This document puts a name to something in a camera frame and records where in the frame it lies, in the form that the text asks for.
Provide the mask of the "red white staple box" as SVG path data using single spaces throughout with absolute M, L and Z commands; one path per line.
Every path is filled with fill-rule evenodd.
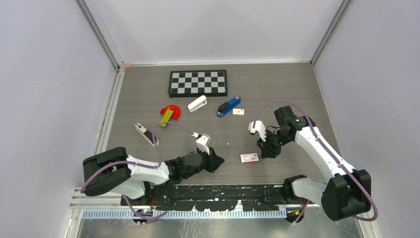
M 241 154 L 240 160 L 241 160 L 241 163 L 253 163 L 253 162 L 258 162 L 259 157 L 257 153 Z

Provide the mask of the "blue stapler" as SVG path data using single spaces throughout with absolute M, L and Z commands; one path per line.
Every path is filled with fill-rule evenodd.
M 242 102 L 242 99 L 240 96 L 235 96 L 229 101 L 224 102 L 221 104 L 217 109 L 217 117 L 222 118 L 225 115 L 227 115 L 230 111 L 232 111 L 237 105 L 239 105 Z

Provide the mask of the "black and white stapler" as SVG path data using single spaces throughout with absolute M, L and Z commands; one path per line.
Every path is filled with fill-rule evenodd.
M 143 125 L 137 122 L 134 124 L 134 127 L 136 131 L 139 132 L 152 146 L 156 146 L 159 144 L 159 140 L 157 138 L 153 140 L 152 132 L 146 129 Z

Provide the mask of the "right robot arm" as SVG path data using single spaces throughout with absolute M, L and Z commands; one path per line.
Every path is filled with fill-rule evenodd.
M 303 148 L 317 165 L 324 183 L 315 182 L 307 176 L 286 178 L 282 194 L 288 203 L 300 199 L 322 207 L 327 217 L 338 221 L 348 217 L 363 220 L 360 214 L 373 211 L 377 218 L 377 207 L 371 197 L 371 177 L 366 170 L 357 170 L 347 163 L 324 139 L 315 122 L 307 115 L 297 116 L 290 106 L 274 111 L 278 123 L 270 130 L 262 121 L 254 119 L 248 130 L 257 134 L 261 157 L 275 158 L 282 146 L 295 142 Z

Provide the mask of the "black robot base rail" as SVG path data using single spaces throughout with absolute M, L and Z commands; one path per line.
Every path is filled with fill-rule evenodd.
M 287 197 L 281 184 L 147 186 L 144 196 L 129 202 L 159 211 L 232 211 L 239 204 L 244 211 L 273 211 L 276 206 L 299 208 L 305 203 Z

